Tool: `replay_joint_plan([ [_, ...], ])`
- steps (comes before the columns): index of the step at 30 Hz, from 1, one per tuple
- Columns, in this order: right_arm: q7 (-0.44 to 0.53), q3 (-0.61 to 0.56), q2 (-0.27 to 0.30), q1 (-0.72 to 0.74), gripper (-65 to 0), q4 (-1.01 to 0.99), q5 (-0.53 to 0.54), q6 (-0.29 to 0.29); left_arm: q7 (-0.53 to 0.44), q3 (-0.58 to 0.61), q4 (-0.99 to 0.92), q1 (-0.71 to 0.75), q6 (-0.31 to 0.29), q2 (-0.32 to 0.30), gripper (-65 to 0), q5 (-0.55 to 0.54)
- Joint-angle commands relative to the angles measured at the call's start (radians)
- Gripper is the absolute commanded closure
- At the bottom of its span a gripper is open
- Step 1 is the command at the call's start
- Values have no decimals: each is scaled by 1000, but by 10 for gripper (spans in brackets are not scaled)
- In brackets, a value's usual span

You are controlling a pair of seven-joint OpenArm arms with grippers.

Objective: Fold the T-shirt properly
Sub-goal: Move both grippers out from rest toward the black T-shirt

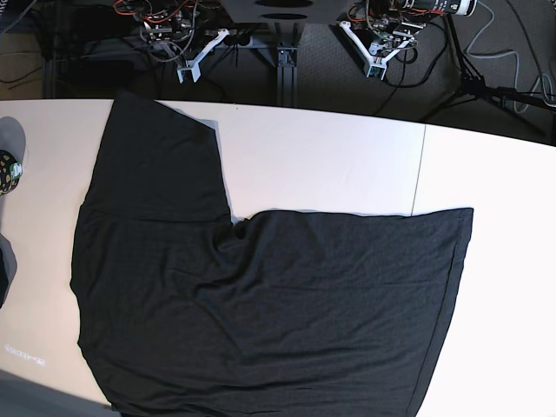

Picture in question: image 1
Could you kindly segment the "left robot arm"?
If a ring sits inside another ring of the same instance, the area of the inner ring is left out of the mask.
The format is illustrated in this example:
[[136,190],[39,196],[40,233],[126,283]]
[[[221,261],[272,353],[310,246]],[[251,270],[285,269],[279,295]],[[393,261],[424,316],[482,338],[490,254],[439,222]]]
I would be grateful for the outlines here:
[[389,61],[416,47],[416,35],[436,17],[474,13],[475,1],[358,1],[337,26],[364,63],[367,74],[387,69]]

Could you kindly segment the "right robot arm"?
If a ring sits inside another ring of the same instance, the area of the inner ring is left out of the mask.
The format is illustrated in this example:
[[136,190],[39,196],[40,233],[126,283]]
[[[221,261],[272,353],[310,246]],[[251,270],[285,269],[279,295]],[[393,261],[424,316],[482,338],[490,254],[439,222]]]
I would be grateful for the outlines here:
[[114,12],[139,23],[148,54],[185,68],[237,29],[219,1],[115,1]]

